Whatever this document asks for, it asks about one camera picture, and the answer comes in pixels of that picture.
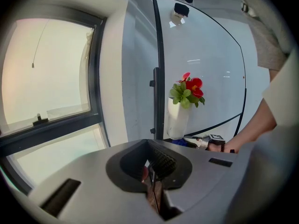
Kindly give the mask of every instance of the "black frame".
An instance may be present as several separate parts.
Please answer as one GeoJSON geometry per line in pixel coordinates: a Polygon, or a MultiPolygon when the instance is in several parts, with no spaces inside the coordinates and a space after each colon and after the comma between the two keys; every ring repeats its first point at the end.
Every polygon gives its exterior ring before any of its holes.
{"type": "MultiPolygon", "coordinates": [[[[184,3],[188,6],[191,6],[188,3],[179,1],[179,0],[175,0],[178,1],[180,3],[184,3]]],[[[163,44],[163,33],[162,33],[162,26],[161,26],[161,20],[160,20],[160,13],[159,13],[159,7],[158,7],[158,3],[157,0],[153,0],[154,3],[154,11],[155,11],[155,18],[156,18],[156,27],[157,27],[157,43],[158,43],[158,55],[159,55],[159,76],[158,76],[158,80],[155,80],[156,86],[157,83],[159,84],[159,87],[162,89],[158,94],[159,95],[155,95],[154,96],[154,104],[155,104],[155,139],[160,139],[163,140],[163,134],[164,134],[164,106],[165,106],[165,65],[164,65],[164,44],[163,44]]],[[[228,120],[225,120],[217,125],[214,125],[212,127],[206,128],[204,130],[200,130],[188,135],[196,135],[208,130],[211,130],[213,128],[216,128],[220,125],[223,125],[229,121],[231,121],[232,119],[240,116],[239,118],[239,122],[237,125],[237,129],[235,131],[235,135],[236,136],[238,134],[241,122],[242,122],[242,118],[243,118],[243,113],[244,113],[244,108],[245,108],[245,101],[246,101],[246,70],[245,70],[245,63],[244,63],[244,57],[243,57],[243,52],[242,52],[242,48],[240,46],[240,44],[236,41],[236,39],[219,23],[217,22],[215,19],[213,19],[211,16],[209,16],[208,14],[202,12],[201,10],[199,10],[196,7],[193,7],[196,10],[200,11],[201,13],[205,14],[206,16],[208,16],[209,18],[211,18],[214,22],[216,22],[219,26],[221,26],[233,39],[234,41],[238,44],[238,46],[240,47],[241,50],[241,54],[242,54],[242,58],[243,58],[243,66],[244,66],[244,74],[245,74],[245,92],[244,92],[244,104],[243,104],[243,108],[242,108],[242,112],[228,120]]]]}
{"type": "Polygon", "coordinates": [[[31,190],[31,187],[25,184],[16,172],[13,172],[14,168],[6,156],[95,124],[100,125],[106,145],[110,147],[100,99],[100,49],[106,18],[96,17],[69,7],[53,5],[32,7],[32,9],[21,11],[16,16],[16,20],[26,18],[46,18],[68,21],[91,27],[94,31],[88,61],[88,90],[91,110],[49,121],[0,138],[0,165],[13,184],[25,194],[31,190]]]}

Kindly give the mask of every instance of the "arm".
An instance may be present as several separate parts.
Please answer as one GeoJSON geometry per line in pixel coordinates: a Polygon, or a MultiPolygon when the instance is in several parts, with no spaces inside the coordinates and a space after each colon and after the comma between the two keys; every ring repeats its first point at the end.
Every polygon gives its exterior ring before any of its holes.
{"type": "MultiPolygon", "coordinates": [[[[269,73],[271,82],[278,71],[269,70],[269,73]]],[[[248,124],[224,146],[224,152],[229,153],[231,149],[234,149],[237,153],[243,144],[255,141],[261,134],[274,129],[275,126],[275,119],[267,103],[262,99],[256,113],[248,124]]],[[[211,151],[220,152],[220,148],[220,146],[209,144],[209,150],[211,151]]]]}

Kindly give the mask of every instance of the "flower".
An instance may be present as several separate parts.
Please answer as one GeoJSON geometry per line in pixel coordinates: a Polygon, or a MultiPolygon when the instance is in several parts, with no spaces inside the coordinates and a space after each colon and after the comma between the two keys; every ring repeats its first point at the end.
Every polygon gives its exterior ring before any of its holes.
{"type": "Polygon", "coordinates": [[[186,88],[191,90],[192,95],[197,98],[201,98],[204,96],[204,93],[201,91],[202,81],[199,78],[193,78],[190,81],[186,81],[186,88]]]}
{"type": "Polygon", "coordinates": [[[185,81],[186,79],[188,79],[189,76],[190,76],[190,72],[186,72],[185,74],[183,74],[182,80],[179,80],[177,82],[182,83],[183,81],[185,81]]]}

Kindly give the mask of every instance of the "white vase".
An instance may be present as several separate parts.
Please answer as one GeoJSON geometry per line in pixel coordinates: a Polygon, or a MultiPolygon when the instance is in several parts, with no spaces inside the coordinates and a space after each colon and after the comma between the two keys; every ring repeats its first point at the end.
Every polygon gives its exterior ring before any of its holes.
{"type": "Polygon", "coordinates": [[[167,134],[172,140],[179,140],[185,135],[191,107],[184,109],[181,103],[174,105],[173,98],[168,98],[167,134]]]}

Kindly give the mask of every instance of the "window frame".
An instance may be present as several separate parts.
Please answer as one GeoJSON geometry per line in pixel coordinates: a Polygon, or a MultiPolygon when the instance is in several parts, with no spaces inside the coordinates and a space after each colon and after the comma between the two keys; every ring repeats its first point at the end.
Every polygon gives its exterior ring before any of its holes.
{"type": "MultiPolygon", "coordinates": [[[[91,27],[94,29],[88,61],[88,90],[91,109],[87,112],[71,115],[65,118],[49,121],[33,126],[0,138],[0,165],[13,184],[22,192],[28,193],[31,187],[17,174],[8,160],[9,155],[43,144],[47,141],[65,136],[86,127],[99,124],[106,147],[110,147],[106,133],[103,110],[100,99],[100,50],[106,18],[97,17],[89,13],[59,5],[40,5],[26,7],[16,14],[15,20],[29,18],[45,18],[68,21],[91,27]]],[[[0,60],[0,69],[3,69],[5,53],[9,43],[4,44],[0,60]]]]}

